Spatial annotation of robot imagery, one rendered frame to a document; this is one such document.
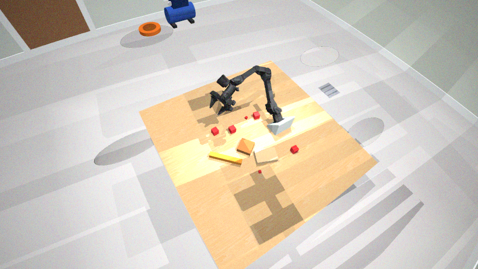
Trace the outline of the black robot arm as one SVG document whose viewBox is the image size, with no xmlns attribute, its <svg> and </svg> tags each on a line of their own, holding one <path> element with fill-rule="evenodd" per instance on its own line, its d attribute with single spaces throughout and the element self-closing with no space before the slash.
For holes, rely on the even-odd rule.
<svg viewBox="0 0 478 269">
<path fill-rule="evenodd" d="M 272 88 L 271 88 L 271 70 L 266 67 L 261 67 L 261 66 L 254 66 L 250 70 L 247 70 L 241 75 L 238 75 L 232 79 L 228 79 L 224 74 L 216 81 L 222 88 L 226 88 L 225 90 L 229 91 L 231 94 L 233 94 L 236 91 L 239 91 L 239 87 L 237 88 L 236 86 L 240 85 L 247 77 L 252 75 L 253 73 L 256 73 L 261 76 L 262 80 L 264 81 L 265 85 L 265 91 L 266 91 L 266 96 L 267 96 L 267 104 L 266 110 L 273 116 L 273 123 L 278 123 L 281 122 L 284 118 L 282 118 L 281 112 L 282 109 L 278 107 L 276 101 L 274 100 L 274 96 L 272 93 Z M 236 101 L 232 100 L 232 97 L 228 96 L 229 94 L 225 94 L 222 99 L 225 99 L 225 101 L 229 105 L 235 105 Z"/>
</svg>

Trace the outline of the yellow long wooden board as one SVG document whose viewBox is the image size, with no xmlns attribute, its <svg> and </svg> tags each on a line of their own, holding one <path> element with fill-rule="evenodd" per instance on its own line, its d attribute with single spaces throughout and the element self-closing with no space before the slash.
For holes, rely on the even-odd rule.
<svg viewBox="0 0 478 269">
<path fill-rule="evenodd" d="M 232 156 L 228 156 L 228 155 L 224 155 L 220 153 L 215 153 L 215 152 L 210 152 L 209 158 L 226 161 L 226 162 L 230 162 L 230 163 L 234 163 L 238 165 L 241 165 L 242 163 L 242 159 L 240 158 L 236 158 L 236 157 L 232 157 Z"/>
</svg>

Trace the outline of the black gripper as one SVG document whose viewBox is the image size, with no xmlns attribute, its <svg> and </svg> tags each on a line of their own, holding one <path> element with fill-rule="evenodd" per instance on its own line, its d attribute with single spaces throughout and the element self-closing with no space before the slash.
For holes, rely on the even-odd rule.
<svg viewBox="0 0 478 269">
<path fill-rule="evenodd" d="M 210 106 L 209 108 L 211 108 L 213 106 L 213 104 L 216 102 L 216 101 L 220 101 L 224 104 L 224 106 L 221 107 L 220 111 L 218 112 L 218 115 L 220 115 L 221 113 L 225 112 L 225 111 L 232 111 L 233 110 L 233 107 L 230 106 L 229 104 L 226 103 L 225 99 L 222 99 L 222 97 L 225 95 L 225 94 L 229 94 L 228 96 L 232 96 L 232 94 L 227 91 L 227 90 L 224 90 L 222 91 L 222 94 L 219 95 L 217 92 L 215 91 L 211 91 L 210 92 L 210 95 L 211 95 L 211 101 L 210 101 Z"/>
</svg>

